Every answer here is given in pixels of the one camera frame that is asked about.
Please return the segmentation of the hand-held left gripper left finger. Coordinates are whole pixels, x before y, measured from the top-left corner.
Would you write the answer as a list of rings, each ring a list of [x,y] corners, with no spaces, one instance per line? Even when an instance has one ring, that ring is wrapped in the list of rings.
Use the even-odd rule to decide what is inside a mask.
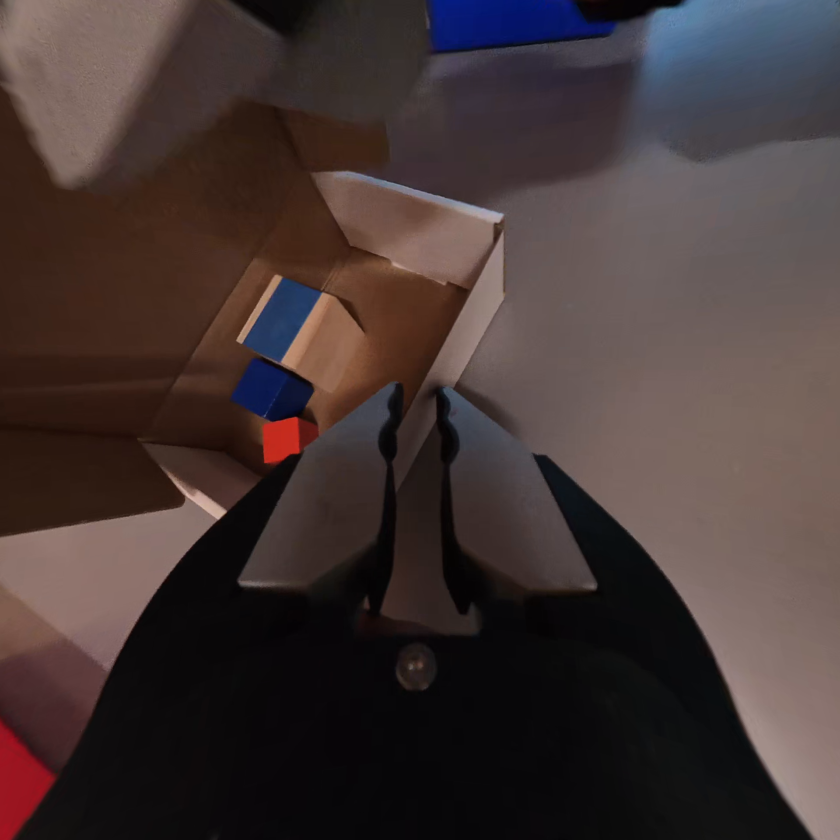
[[[307,446],[238,577],[248,590],[382,610],[396,539],[397,431],[390,383]]]

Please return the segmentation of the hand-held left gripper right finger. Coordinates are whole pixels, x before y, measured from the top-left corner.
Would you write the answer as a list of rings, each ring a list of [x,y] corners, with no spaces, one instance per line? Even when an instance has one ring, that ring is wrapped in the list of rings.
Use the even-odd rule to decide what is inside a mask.
[[[597,582],[536,456],[451,387],[436,393],[442,567],[458,614],[589,595]]]

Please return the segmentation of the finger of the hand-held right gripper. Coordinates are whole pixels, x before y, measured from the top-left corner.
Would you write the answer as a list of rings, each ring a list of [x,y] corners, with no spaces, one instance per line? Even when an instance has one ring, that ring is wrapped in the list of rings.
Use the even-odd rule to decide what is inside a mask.
[[[257,100],[347,122],[384,120],[428,54],[422,1],[238,1],[268,39]]]
[[[2,2],[2,83],[53,183],[150,174],[268,78],[283,38],[234,2]]]

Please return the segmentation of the red wooden cube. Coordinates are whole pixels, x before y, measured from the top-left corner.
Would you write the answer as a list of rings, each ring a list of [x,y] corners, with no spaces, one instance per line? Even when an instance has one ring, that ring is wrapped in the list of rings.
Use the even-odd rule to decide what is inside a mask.
[[[264,463],[274,466],[292,455],[299,455],[319,436],[319,427],[294,416],[266,423],[262,427]]]

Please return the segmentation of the blue wooden cube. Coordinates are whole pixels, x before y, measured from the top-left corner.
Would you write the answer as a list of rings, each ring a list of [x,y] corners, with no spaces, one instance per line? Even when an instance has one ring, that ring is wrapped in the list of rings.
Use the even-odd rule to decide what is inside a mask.
[[[251,360],[230,401],[268,422],[301,415],[314,387],[299,376],[263,359]]]

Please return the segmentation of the blue plastic bin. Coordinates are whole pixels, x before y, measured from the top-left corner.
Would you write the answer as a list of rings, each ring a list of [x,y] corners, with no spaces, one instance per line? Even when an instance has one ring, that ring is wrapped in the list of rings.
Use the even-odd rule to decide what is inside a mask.
[[[588,22],[569,1],[427,1],[436,53],[606,37],[614,22]]]

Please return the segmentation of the white cardboard box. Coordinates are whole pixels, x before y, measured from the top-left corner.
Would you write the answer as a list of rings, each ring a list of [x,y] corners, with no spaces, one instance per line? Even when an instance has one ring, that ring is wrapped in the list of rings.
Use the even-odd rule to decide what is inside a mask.
[[[58,188],[2,105],[2,536],[180,507],[263,474],[229,397],[274,276],[339,298],[364,343],[321,429],[404,387],[395,481],[505,294],[504,216],[354,173],[385,130],[241,103],[115,195]]]

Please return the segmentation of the large wooden block blue face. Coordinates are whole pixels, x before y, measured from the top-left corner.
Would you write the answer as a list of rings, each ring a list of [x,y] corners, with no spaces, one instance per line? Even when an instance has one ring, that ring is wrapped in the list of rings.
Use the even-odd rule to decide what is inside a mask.
[[[236,340],[316,389],[334,393],[364,331],[337,297],[275,275]]]

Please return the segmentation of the red plastic bin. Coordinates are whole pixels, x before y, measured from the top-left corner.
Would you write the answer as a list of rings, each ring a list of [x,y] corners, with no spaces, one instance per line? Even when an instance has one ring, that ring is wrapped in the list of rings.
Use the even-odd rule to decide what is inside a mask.
[[[1,838],[14,838],[67,764],[107,675],[1,590]]]

